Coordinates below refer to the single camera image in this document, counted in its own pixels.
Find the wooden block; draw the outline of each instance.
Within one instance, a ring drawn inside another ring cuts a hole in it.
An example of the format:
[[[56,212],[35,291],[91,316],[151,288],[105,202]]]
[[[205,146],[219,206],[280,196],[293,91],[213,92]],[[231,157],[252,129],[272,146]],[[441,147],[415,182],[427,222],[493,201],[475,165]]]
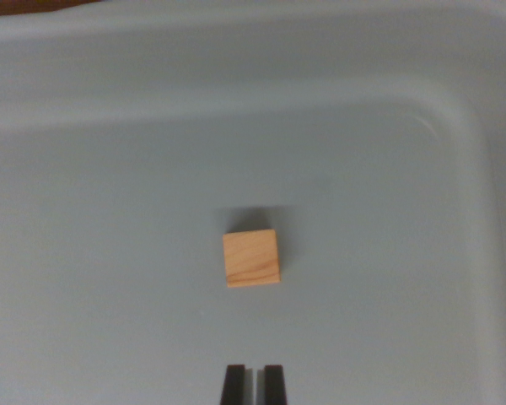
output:
[[[227,287],[281,281],[274,229],[223,235]]]

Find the gray surface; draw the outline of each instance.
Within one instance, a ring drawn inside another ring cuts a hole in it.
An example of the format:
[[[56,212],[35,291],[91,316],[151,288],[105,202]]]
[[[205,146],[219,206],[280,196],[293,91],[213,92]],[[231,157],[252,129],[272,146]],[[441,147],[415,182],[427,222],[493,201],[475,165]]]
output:
[[[397,4],[2,20],[0,404],[506,405],[506,8]]]

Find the wooden cube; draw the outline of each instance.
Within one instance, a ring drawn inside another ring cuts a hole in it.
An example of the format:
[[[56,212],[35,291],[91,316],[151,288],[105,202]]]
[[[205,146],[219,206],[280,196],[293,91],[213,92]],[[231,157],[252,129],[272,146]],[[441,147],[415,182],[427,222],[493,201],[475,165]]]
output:
[[[227,287],[272,284],[281,281],[274,229],[223,235]]]

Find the brown wooden surface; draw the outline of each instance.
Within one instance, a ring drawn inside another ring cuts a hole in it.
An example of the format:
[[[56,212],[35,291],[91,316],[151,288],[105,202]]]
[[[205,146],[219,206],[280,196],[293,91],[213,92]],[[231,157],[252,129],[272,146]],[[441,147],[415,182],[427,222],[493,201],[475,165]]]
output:
[[[279,258],[274,229],[223,236],[228,287],[279,283]]]
[[[0,15],[44,13],[100,0],[0,0]]]

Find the wood grain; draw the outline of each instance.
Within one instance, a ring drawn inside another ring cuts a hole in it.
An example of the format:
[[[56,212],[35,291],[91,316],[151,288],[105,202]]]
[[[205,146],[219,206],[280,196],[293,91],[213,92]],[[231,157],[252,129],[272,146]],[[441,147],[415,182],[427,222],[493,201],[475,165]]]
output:
[[[223,252],[228,287],[281,281],[274,229],[223,235]]]
[[[98,1],[100,0],[0,0],[0,15],[44,13]]]

